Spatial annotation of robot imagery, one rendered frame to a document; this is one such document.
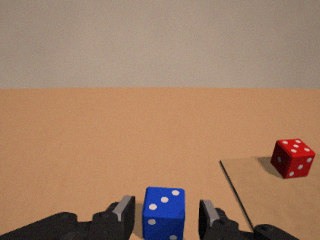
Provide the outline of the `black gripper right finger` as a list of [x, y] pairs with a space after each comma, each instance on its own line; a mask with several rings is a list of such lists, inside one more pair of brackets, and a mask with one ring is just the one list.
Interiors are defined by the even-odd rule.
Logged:
[[227, 218], [224, 210], [214, 208], [211, 200], [200, 200], [198, 219], [200, 240], [300, 240], [270, 224], [256, 225], [254, 233], [241, 231], [236, 221]]

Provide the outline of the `tan square mat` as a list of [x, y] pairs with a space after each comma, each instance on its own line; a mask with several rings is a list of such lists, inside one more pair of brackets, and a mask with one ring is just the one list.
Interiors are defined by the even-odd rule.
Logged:
[[320, 154], [303, 177], [284, 179], [270, 161], [220, 159], [253, 233], [270, 224], [300, 240], [320, 240]]

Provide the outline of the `blue die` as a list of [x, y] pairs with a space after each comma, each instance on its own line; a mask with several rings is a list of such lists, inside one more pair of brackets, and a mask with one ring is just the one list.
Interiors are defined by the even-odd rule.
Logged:
[[147, 187], [142, 210], [144, 240], [183, 240], [185, 190]]

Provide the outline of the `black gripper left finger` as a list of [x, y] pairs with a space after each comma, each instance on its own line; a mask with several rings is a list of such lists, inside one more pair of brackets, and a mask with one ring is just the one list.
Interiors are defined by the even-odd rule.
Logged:
[[124, 195], [93, 214], [92, 221], [77, 222], [76, 214], [60, 212], [2, 234], [0, 240], [129, 240], [134, 222], [135, 196]]

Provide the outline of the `red die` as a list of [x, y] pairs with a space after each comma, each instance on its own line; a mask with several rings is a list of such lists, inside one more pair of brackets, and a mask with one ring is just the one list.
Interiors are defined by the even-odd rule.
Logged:
[[300, 139], [276, 141], [270, 163], [286, 178], [307, 176], [315, 157], [311, 150]]

